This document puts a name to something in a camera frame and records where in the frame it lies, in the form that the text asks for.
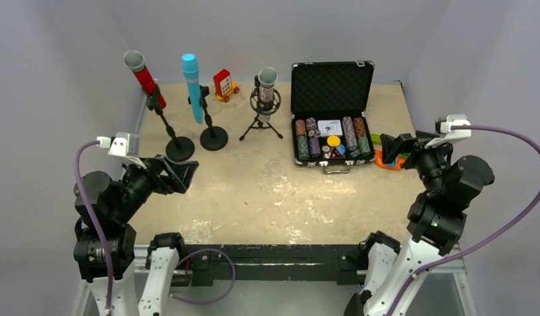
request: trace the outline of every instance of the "poker chip case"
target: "poker chip case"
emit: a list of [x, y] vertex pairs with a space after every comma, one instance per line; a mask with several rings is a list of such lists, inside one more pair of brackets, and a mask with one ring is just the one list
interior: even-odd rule
[[[371, 132], [365, 117], [374, 70], [375, 65], [371, 61], [305, 62], [292, 65], [291, 129], [296, 165], [322, 167], [325, 174], [348, 173], [352, 165], [362, 165], [375, 160]], [[313, 152], [316, 141], [311, 139], [320, 133], [326, 135], [327, 132], [303, 131], [304, 128], [314, 129], [312, 119], [317, 122], [339, 120], [342, 124], [342, 135], [338, 135], [338, 137], [344, 146], [343, 149], [348, 147], [348, 143], [353, 147], [355, 142], [359, 147], [359, 152], [346, 151], [345, 157], [339, 155], [332, 158], [326, 157], [321, 150], [320, 156], [317, 157], [316, 153]], [[352, 124], [352, 127], [349, 128], [350, 122], [357, 123], [356, 127], [354, 128]], [[330, 149], [327, 146], [327, 137], [317, 138], [321, 148]]]

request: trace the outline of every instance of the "blue microphone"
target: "blue microphone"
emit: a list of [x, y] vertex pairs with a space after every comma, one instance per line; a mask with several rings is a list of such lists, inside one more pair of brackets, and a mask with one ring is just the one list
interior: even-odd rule
[[183, 74], [188, 87], [190, 106], [192, 114], [198, 124], [202, 124], [204, 112], [202, 110], [202, 95], [200, 93], [200, 84], [198, 83], [198, 62], [193, 54], [185, 54], [181, 60]]

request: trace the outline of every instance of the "wooden table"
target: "wooden table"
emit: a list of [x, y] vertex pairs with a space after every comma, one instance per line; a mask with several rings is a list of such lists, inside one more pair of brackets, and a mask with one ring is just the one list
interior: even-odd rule
[[[222, 103], [210, 86], [209, 113], [229, 134], [227, 146], [212, 152], [200, 145], [206, 126], [194, 121], [186, 86], [161, 85], [166, 117], [178, 135], [193, 140], [192, 160], [200, 167], [186, 194], [154, 194], [135, 214], [137, 243], [162, 232], [180, 232], [194, 244], [353, 244], [376, 230], [403, 239], [409, 207], [423, 191], [415, 171], [388, 171], [372, 163], [349, 174], [324, 175], [319, 167], [297, 167], [288, 84], [276, 85], [283, 102], [270, 122], [284, 139], [271, 130], [252, 130], [239, 142], [255, 117], [248, 105], [253, 85], [240, 88]], [[374, 134], [414, 133], [398, 84], [372, 85], [366, 113]], [[164, 153], [168, 141], [160, 118], [149, 112], [140, 156]]]

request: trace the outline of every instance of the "case lid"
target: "case lid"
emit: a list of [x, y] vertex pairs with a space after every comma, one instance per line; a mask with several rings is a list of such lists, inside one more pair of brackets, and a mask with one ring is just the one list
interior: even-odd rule
[[371, 61], [293, 64], [292, 113], [364, 111], [374, 70]]

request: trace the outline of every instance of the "case handle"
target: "case handle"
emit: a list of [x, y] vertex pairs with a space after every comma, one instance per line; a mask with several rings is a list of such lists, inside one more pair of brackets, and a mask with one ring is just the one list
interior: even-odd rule
[[328, 165], [328, 162], [327, 161], [322, 161], [321, 162], [321, 166], [323, 167], [323, 174], [345, 174], [345, 173], [349, 173], [351, 170], [352, 170], [352, 165], [354, 164], [353, 161], [346, 161], [346, 165], [344, 169], [331, 169]]

